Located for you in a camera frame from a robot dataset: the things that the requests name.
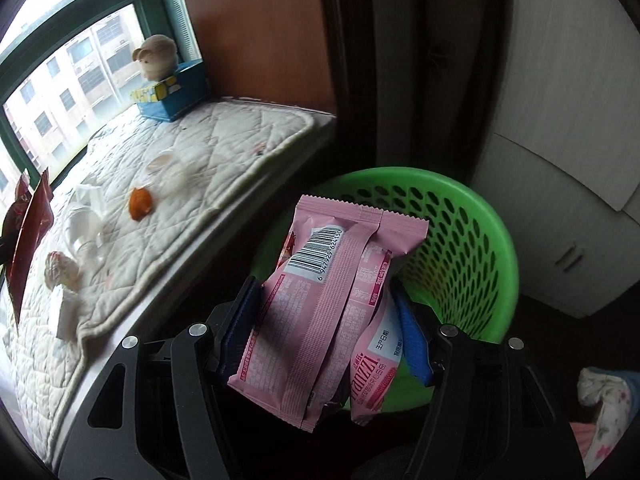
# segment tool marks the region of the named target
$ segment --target white cabinet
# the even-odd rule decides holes
[[[511,233],[528,296],[581,317],[640,279],[640,225],[540,156],[494,134],[472,187]]]
[[[619,211],[640,184],[640,34],[618,0],[513,0],[491,131]]]

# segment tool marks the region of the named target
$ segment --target blue gripper pad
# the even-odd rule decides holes
[[[429,361],[429,345],[415,320],[412,311],[413,302],[409,299],[400,282],[394,283],[391,294],[396,303],[402,328],[402,338],[404,339],[402,354],[404,354],[411,374],[417,377],[422,384],[428,386],[431,377],[433,377],[433,369]]]
[[[223,384],[238,371],[244,347],[260,311],[260,292],[260,282],[253,277],[248,278],[230,307],[224,304],[218,307],[228,309],[214,343],[214,354],[219,360],[215,373]]]

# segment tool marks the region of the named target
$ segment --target cabinet handle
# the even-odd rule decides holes
[[[580,250],[580,253],[574,258],[574,260],[569,265],[567,265],[564,269],[562,269],[562,272],[569,272],[577,264],[579,264],[583,258],[584,258],[584,254],[582,253],[582,250]]]
[[[571,256],[571,254],[575,251],[575,248],[576,248],[576,244],[575,244],[575,242],[571,242],[571,245],[569,246],[569,248],[566,250],[566,252],[565,252],[562,256],[560,256],[560,257],[556,260],[556,262],[554,263],[554,265],[555,265],[556,267],[563,267],[563,266],[564,266],[563,264],[565,263],[565,261],[567,261],[567,260],[569,259],[569,257]]]

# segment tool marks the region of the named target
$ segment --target blue tissue box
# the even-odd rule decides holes
[[[149,119],[172,122],[209,95],[201,59],[180,63],[178,70],[162,81],[151,81],[131,92],[140,114]]]

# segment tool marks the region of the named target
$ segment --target pink snack package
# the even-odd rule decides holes
[[[402,329],[388,286],[351,355],[351,420],[361,426],[380,412],[402,357]]]
[[[360,257],[383,212],[303,196],[287,239],[292,256],[262,286],[262,309],[228,385],[300,427]]]
[[[429,223],[426,220],[390,211],[383,212],[380,227],[369,239],[360,258],[358,272],[351,287],[338,330],[311,393],[302,423],[303,430],[313,431],[320,419],[322,409],[334,398],[340,381],[349,368],[356,343],[361,336],[366,337],[364,333],[367,332],[371,335],[376,332],[373,327],[376,319],[374,318],[374,323],[371,325],[369,325],[369,321],[380,303],[381,292],[385,288],[383,285],[387,276],[390,277],[399,269],[403,256],[406,256],[424,241],[428,227]]]

